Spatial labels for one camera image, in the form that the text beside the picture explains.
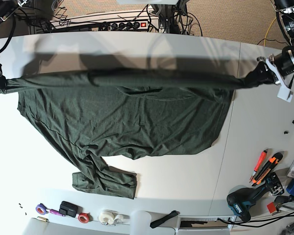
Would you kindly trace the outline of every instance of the red tape roll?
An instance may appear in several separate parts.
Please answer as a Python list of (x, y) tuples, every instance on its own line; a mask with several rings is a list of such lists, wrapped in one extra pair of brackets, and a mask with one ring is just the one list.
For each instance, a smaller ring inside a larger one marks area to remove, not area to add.
[(86, 213), (81, 213), (78, 215), (78, 220), (81, 223), (87, 224), (89, 222), (89, 215)]

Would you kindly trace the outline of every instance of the white bracket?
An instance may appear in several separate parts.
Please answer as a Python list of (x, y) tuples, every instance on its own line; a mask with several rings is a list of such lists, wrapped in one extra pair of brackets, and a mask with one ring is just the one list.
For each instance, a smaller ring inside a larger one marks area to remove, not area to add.
[(266, 64), (267, 66), (269, 67), (269, 69), (274, 72), (274, 74), (276, 75), (277, 79), (279, 80), (280, 82), (280, 90), (279, 90), (279, 93), (278, 93), (278, 97), (280, 99), (283, 99), (287, 102), (291, 102), (292, 98), (293, 98), (293, 92), (291, 91), (290, 88), (288, 88), (284, 82), (284, 79), (282, 78), (281, 74), (279, 73), (277, 67), (275, 65), (273, 65), (269, 59), (267, 58), (266, 59)]

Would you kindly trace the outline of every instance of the white table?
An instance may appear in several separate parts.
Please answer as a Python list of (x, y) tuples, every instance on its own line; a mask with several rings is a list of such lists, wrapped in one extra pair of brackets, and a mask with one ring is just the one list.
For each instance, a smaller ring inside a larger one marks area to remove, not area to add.
[[(178, 67), (240, 77), (255, 68), (258, 56), (273, 52), (279, 53), (255, 45), (191, 36), (73, 32), (13, 38), (0, 63), (7, 78), (21, 76), (23, 69), (25, 73), (43, 73), (119, 66)], [(135, 161), (123, 156), (105, 157), (109, 165), (138, 174), (135, 200), (75, 191), (71, 173), (78, 170), (19, 114), (18, 94), (0, 94), (0, 210), (8, 204), (20, 213), (17, 204), (22, 201), (27, 213), (34, 216), (34, 207), (40, 202), (57, 209), (62, 200), (67, 200), (93, 215), (102, 209), (124, 214), (138, 209), (159, 213), (153, 215), (154, 219), (172, 210), (183, 215), (232, 214), (226, 196), (236, 186), (249, 186), (262, 150), (288, 152), (278, 168), (288, 167), (294, 159), (294, 97), (289, 104), (277, 98), (277, 92), (275, 85), (237, 91), (218, 140), (197, 155)]]

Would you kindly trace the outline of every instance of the carpet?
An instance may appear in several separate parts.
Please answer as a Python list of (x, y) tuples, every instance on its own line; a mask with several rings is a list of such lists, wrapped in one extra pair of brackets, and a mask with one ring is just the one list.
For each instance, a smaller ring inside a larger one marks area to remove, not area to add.
[[(67, 8), (70, 16), (85, 15), (94, 12), (136, 10), (144, 5), (119, 5), (116, 0), (64, 0), (61, 6)], [(265, 37), (266, 31), (275, 18), (270, 0), (190, 0), (188, 11), (199, 20), (203, 36), (244, 43), (257, 44)], [(200, 35), (199, 27), (194, 24), (191, 34)], [(284, 38), (275, 22), (268, 39), (284, 42)], [(267, 41), (266, 46), (283, 48), (285, 44)]]

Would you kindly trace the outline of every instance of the power drill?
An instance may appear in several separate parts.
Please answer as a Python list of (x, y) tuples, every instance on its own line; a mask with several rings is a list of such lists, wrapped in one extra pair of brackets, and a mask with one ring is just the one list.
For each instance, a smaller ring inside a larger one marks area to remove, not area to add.
[(256, 202), (267, 192), (271, 192), (273, 196), (282, 195), (284, 193), (282, 184), (274, 172), (271, 173), (267, 177), (266, 182), (258, 188), (239, 189), (229, 194), (226, 200), (229, 208), (234, 212), (234, 215), (247, 223), (251, 219), (249, 208), (256, 205)]

